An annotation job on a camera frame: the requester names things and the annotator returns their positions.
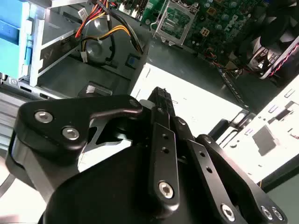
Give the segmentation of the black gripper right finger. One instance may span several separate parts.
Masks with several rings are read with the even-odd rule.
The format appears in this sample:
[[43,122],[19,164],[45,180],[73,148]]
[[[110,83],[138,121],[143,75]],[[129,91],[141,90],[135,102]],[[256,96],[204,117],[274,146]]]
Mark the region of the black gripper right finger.
[[174,112],[171,95],[163,95],[175,130],[178,154],[199,180],[213,223],[286,224],[286,214],[208,135],[195,138],[187,123]]

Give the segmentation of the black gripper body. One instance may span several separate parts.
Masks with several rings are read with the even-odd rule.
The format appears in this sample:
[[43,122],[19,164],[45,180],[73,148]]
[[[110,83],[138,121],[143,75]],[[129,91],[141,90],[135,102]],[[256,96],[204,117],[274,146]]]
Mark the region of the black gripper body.
[[202,180],[209,158],[193,141],[157,146],[134,143],[91,166],[52,194],[43,224],[201,224],[209,208]]

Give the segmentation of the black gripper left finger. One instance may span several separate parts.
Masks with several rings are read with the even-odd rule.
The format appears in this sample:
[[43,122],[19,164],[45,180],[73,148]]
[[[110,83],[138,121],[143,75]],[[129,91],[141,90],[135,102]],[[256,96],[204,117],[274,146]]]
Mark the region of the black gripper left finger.
[[13,159],[47,202],[62,183],[81,173],[83,151],[121,136],[133,144],[148,140],[161,168],[157,146],[175,143],[163,91],[155,88],[146,105],[129,95],[26,103],[17,114]]

